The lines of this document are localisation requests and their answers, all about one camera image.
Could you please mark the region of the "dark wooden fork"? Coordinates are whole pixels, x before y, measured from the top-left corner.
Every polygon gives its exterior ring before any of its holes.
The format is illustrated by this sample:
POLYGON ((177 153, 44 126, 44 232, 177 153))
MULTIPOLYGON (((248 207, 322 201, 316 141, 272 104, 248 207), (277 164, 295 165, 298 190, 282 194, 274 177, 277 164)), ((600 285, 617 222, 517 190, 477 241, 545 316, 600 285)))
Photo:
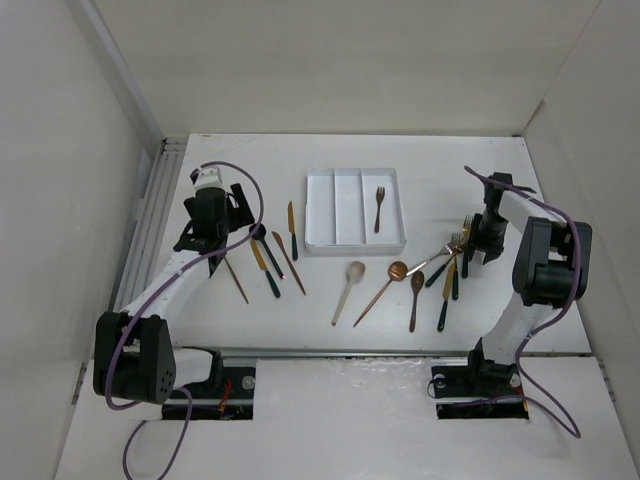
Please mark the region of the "dark wooden fork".
POLYGON ((374 223, 374 233, 378 234, 380 232, 381 226, 381 207, 384 201, 386 194, 386 189, 384 186, 379 186, 376 189, 375 200, 376 200, 376 218, 374 223))

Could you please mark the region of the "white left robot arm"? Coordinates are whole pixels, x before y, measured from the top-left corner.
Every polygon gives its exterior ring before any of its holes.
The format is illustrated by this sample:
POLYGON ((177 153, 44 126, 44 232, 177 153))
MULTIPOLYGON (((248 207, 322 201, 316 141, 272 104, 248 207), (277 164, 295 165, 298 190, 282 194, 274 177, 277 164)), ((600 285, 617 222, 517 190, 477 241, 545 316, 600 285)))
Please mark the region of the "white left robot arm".
POLYGON ((180 387, 201 396, 217 394, 224 373, 219 354, 179 347, 170 330, 196 290, 226 255, 228 236, 255 223, 240 184, 199 187, 184 201, 189 221, 161 273, 119 312, 97 321, 93 388, 111 400, 162 404, 180 387))

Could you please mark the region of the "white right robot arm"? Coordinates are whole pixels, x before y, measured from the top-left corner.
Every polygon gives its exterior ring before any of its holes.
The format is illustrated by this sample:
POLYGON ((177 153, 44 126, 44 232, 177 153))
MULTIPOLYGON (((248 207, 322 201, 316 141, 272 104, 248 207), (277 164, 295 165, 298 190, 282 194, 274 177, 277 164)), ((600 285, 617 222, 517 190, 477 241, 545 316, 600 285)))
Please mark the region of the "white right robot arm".
POLYGON ((488 177, 465 170, 484 187, 485 210, 474 217, 467 252, 485 264, 504 251, 508 226, 521 241, 512 270, 512 297, 500 319, 469 352, 463 381, 469 396, 498 395, 521 377, 517 361, 528 341, 554 325, 587 288, 593 229, 513 184, 508 173, 488 177))

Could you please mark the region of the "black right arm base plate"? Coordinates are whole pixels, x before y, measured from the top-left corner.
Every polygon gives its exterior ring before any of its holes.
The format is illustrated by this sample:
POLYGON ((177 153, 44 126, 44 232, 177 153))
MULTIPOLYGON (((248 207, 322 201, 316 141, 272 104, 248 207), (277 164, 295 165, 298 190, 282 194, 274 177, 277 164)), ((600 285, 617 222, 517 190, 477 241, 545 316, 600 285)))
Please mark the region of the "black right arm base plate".
POLYGON ((495 376, 469 365, 433 364, 431 373, 439 420, 529 419, 513 369, 495 376))

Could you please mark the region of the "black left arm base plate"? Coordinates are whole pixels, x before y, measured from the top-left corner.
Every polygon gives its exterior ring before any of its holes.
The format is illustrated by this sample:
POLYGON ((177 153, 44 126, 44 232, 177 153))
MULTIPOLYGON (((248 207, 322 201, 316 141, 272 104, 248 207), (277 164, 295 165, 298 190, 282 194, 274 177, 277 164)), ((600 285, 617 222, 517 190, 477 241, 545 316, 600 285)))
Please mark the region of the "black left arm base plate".
POLYGON ((252 420, 256 377, 254 359, 215 360, 207 380, 184 386, 192 396, 190 420, 252 420))

